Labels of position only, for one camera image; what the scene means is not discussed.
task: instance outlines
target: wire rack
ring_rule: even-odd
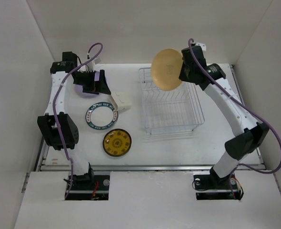
[[[139,77],[147,134],[191,132],[204,123],[195,85],[183,82],[166,92],[153,83],[150,68],[140,68]]]

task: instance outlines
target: white wall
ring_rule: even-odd
[[[281,136],[281,0],[272,2],[235,71],[245,103],[269,120]],[[261,153],[268,168],[277,166],[280,150],[271,133]],[[281,170],[276,177],[281,188]]]
[[[11,228],[40,144],[52,56],[25,0],[0,0],[0,229]]]
[[[105,63],[149,63],[162,49],[205,42],[209,62],[234,63],[271,0],[27,0],[55,59],[84,58],[102,42]]]

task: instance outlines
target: cable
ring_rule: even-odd
[[[65,156],[66,156],[66,159],[70,161],[70,172],[71,172],[71,175],[70,175],[70,187],[68,189],[68,192],[67,194],[65,195],[65,198],[69,195],[69,192],[73,186],[73,165],[74,165],[74,161],[72,158],[70,158],[69,156],[69,153],[68,153],[68,149],[66,148],[66,144],[65,144],[65,140],[64,140],[64,136],[63,136],[63,133],[61,131],[61,126],[60,126],[60,123],[59,123],[59,120],[58,120],[58,116],[57,116],[57,111],[56,111],[56,101],[57,101],[57,98],[58,98],[58,95],[63,87],[63,84],[65,83],[65,81],[67,80],[67,78],[72,74],[74,73],[75,71],[77,71],[78,69],[80,69],[82,66],[84,65],[87,65],[88,63],[90,63],[91,61],[93,61],[102,51],[102,48],[103,48],[103,45],[102,43],[98,42],[98,43],[95,43],[93,44],[90,48],[89,48],[89,51],[88,53],[90,53],[90,51],[93,49],[93,47],[95,47],[96,45],[100,45],[100,49],[99,51],[92,57],[90,58],[89,60],[87,60],[86,62],[84,62],[83,64],[77,66],[76,68],[74,68],[73,70],[71,70],[64,78],[63,80],[61,81],[61,84],[60,84],[60,87],[58,89],[58,91],[56,92],[55,94],[55,97],[54,97],[54,100],[53,100],[53,112],[54,112],[54,117],[55,117],[55,122],[56,122],[56,125],[57,125],[57,129],[58,129],[58,132],[59,132],[59,135],[60,135],[60,140],[61,140],[61,143],[63,145],[63,149],[64,149],[64,152],[65,152]]]
[[[95,194],[96,194],[96,191],[97,191],[97,189],[98,189],[98,186],[99,186],[99,183],[98,183],[98,181],[95,183],[95,189],[93,190],[93,192],[92,192],[92,197],[91,197],[91,199],[95,196]]]
[[[233,199],[236,199],[236,197],[235,197],[234,190],[232,189],[232,186],[231,186],[231,178],[232,178],[232,176],[233,176],[233,174],[234,174],[234,172],[236,171],[237,168],[238,168],[238,167],[235,167],[235,168],[231,171],[230,176],[229,176],[229,178],[228,178],[228,182],[229,182],[229,185],[230,185],[231,194],[232,194]]]
[[[193,184],[195,185],[194,181],[192,182],[191,186],[192,186],[192,188],[193,188],[194,190],[196,190],[196,191],[204,192],[204,191],[207,191],[207,190],[208,190],[208,189],[196,189],[196,187],[193,186]]]
[[[237,181],[237,183],[239,184],[240,189],[241,189],[241,194],[240,194],[240,200],[241,200],[243,198],[243,196],[244,196],[244,190],[243,190],[242,185],[240,184],[240,182],[237,180],[237,178],[235,178],[235,180]]]
[[[276,132],[276,130],[262,117],[260,117],[258,114],[256,114],[255,112],[253,112],[252,110],[250,110],[249,108],[247,108],[245,105],[243,105],[240,101],[236,100],[234,97],[232,97],[220,84],[218,84],[209,74],[208,72],[201,66],[201,64],[199,63],[199,61],[197,60],[197,58],[195,57],[194,53],[193,53],[193,50],[192,50],[192,47],[191,47],[191,42],[194,43],[194,39],[193,38],[190,38],[188,40],[188,46],[189,46],[189,50],[191,52],[191,55],[193,57],[193,60],[196,62],[197,66],[201,69],[202,73],[208,77],[208,79],[213,82],[221,91],[223,91],[232,101],[234,101],[234,103],[236,103],[237,105],[239,105],[240,107],[244,108],[246,111],[248,111],[251,115],[253,115],[254,117],[256,117],[258,120],[262,121],[263,123],[265,123],[269,129],[273,132],[273,134],[275,135],[278,143],[279,143],[279,146],[280,146],[280,151],[281,151],[281,139],[278,135],[278,133]],[[253,168],[247,164],[243,164],[243,163],[240,163],[239,164],[240,166],[245,166],[251,170],[254,170],[256,172],[259,172],[259,173],[263,173],[263,174],[273,174],[273,173],[276,173],[280,168],[281,168],[281,159],[280,159],[280,162],[278,164],[278,166],[272,170],[272,171],[262,171],[262,170],[259,170],[259,169],[256,169],[256,168]]]
[[[77,58],[78,58],[78,60],[79,60],[79,63],[80,63],[80,64],[82,64],[82,63],[81,63],[81,59],[80,59],[80,57],[79,57],[79,56],[77,56]]]

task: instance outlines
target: white table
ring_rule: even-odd
[[[220,64],[233,90],[238,93],[229,64]],[[224,143],[234,136],[231,128],[215,103],[200,89],[197,93],[203,110],[205,123],[193,133],[155,137],[146,135],[141,106],[141,85],[138,70],[150,64],[100,64],[96,70],[104,69],[111,91],[127,92],[132,101],[130,110],[119,112],[113,128],[127,130],[132,137],[130,151],[122,157],[107,155],[102,140],[108,130],[97,131],[85,122],[87,109],[96,102],[108,101],[107,95],[91,99],[79,97],[73,90],[70,94],[68,114],[77,125],[80,139],[74,153],[82,161],[96,166],[206,166],[215,164],[224,153]],[[260,164],[258,151],[243,161]],[[42,170],[53,170],[68,165],[64,153],[49,148]]]
[[[112,172],[107,201],[65,201],[68,172],[32,172],[15,229],[281,229],[273,175],[237,171],[245,195],[196,200],[192,172]]]

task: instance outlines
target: white surface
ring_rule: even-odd
[[[65,201],[67,172],[32,172],[15,229],[281,229],[273,175],[238,171],[242,202],[196,200],[189,172],[112,172],[108,201]]]
[[[245,103],[268,120],[281,137],[281,0],[274,0],[235,67]],[[279,146],[269,133],[261,145],[275,168]],[[276,174],[281,187],[281,170]]]
[[[52,83],[51,83],[50,101],[48,103],[48,106],[47,106],[44,114],[42,114],[42,115],[45,115],[45,114],[53,115],[54,114],[53,100],[61,85],[62,80],[64,79],[64,77],[66,75],[67,75],[67,73],[65,73],[65,71],[56,72],[55,74],[51,75]],[[69,76],[62,86],[62,89],[56,100],[57,114],[59,114],[60,112],[67,114],[68,102],[69,102],[71,87],[73,86],[73,81],[74,81],[73,77]]]
[[[74,91],[70,94],[69,115],[79,130],[79,142],[75,153],[92,165],[213,165],[223,155],[224,143],[234,137],[231,127],[222,112],[205,92],[197,87],[197,93],[205,117],[205,123],[193,133],[170,136],[148,136],[143,124],[141,85],[138,69],[149,64],[102,64],[111,91],[126,91],[132,101],[128,111],[119,112],[113,128],[128,131],[132,137],[130,151],[122,157],[107,155],[102,141],[108,130],[93,130],[85,122],[87,109],[96,102],[107,101],[107,95],[91,99],[80,98]],[[236,91],[228,64],[221,64],[231,87]],[[256,152],[244,163],[259,164]],[[64,153],[49,148],[46,165],[67,164]]]
[[[24,0],[0,0],[0,229],[13,227],[41,133],[53,59]]]
[[[271,0],[28,0],[55,57],[82,60],[102,42],[102,63],[151,63],[163,49],[181,50],[193,37],[208,62],[235,63]]]
[[[217,83],[224,88],[234,99],[241,102],[236,94],[232,91],[232,88],[227,79],[218,79]],[[249,130],[257,126],[257,120],[249,114],[248,111],[234,103],[219,87],[214,84],[209,84],[204,92],[216,103],[222,114],[226,118],[227,122],[231,126],[234,136],[238,136],[244,133],[244,130]]]

